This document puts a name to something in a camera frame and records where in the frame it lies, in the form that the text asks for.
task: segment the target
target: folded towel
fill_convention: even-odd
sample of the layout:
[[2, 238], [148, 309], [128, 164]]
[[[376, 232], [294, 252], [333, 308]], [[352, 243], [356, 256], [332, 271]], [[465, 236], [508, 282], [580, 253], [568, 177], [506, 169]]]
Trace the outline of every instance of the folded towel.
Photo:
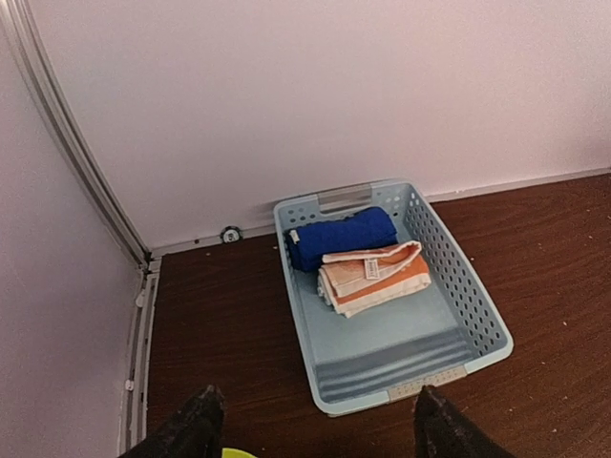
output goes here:
[[[337, 313], [350, 318], [391, 299], [407, 296], [431, 284], [429, 266], [417, 241], [380, 250], [324, 256], [318, 290]], [[367, 263], [374, 267], [367, 268]]]
[[313, 272], [323, 255], [381, 248], [397, 242], [396, 229], [380, 207], [371, 207], [351, 218], [323, 221], [289, 231], [286, 238], [293, 267]]

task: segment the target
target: yellow object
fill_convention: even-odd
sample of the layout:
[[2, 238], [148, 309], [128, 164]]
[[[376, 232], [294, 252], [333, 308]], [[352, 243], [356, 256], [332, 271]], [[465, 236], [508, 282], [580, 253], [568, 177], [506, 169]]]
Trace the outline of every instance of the yellow object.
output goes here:
[[245, 451], [237, 450], [236, 448], [224, 448], [222, 450], [222, 458], [257, 458]]

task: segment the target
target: orange stripe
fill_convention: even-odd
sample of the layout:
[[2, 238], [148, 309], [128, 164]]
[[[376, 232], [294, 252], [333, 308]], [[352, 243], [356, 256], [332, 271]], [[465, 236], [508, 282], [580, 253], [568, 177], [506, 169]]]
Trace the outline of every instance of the orange stripe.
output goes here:
[[[396, 250], [397, 247], [401, 245], [401, 243], [397, 243], [394, 245], [385, 246], [384, 248], [374, 248], [371, 250], [355, 250], [355, 251], [343, 251], [341, 253], [329, 253], [325, 255], [329, 260], [332, 260], [335, 257], [343, 257], [343, 256], [371, 256], [371, 255], [384, 255], [385, 253], [389, 253], [392, 250]], [[415, 245], [408, 245], [408, 248], [416, 249]]]
[[357, 299], [368, 296], [369, 294], [377, 293], [378, 291], [381, 291], [390, 286], [393, 286], [401, 281], [408, 280], [412, 277], [415, 277], [416, 275], [428, 274], [428, 273], [429, 273], [429, 266], [424, 261], [424, 258], [422, 258], [422, 255], [418, 255], [410, 263], [410, 265], [407, 265], [406, 267], [401, 269], [396, 274], [388, 277], [387, 279], [379, 281], [371, 286], [368, 286], [367, 288], [357, 291], [356, 293], [352, 293], [348, 296], [344, 296], [343, 298], [337, 298], [337, 291], [334, 290], [333, 292], [335, 293], [335, 296], [337, 298], [338, 305], [342, 305], [344, 303], [352, 302]]

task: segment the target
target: towel tag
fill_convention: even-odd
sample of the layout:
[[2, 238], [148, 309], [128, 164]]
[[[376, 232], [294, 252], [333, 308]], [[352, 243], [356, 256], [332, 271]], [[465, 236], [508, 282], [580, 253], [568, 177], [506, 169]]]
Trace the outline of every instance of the towel tag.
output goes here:
[[295, 229], [290, 231], [288, 234], [293, 239], [293, 243], [298, 243], [299, 242], [299, 234], [297, 234], [297, 231]]
[[367, 280], [379, 280], [378, 260], [365, 260], [365, 278]]

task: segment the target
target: orange striped towel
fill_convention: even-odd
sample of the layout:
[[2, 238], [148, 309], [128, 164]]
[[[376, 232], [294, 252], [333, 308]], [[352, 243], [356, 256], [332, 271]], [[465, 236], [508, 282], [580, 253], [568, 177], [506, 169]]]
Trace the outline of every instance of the orange striped towel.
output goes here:
[[[337, 313], [348, 318], [382, 302], [420, 291], [431, 284], [429, 266], [418, 241], [408, 241], [375, 250], [323, 256], [319, 270], [319, 295]], [[375, 260], [376, 268], [366, 268]]]

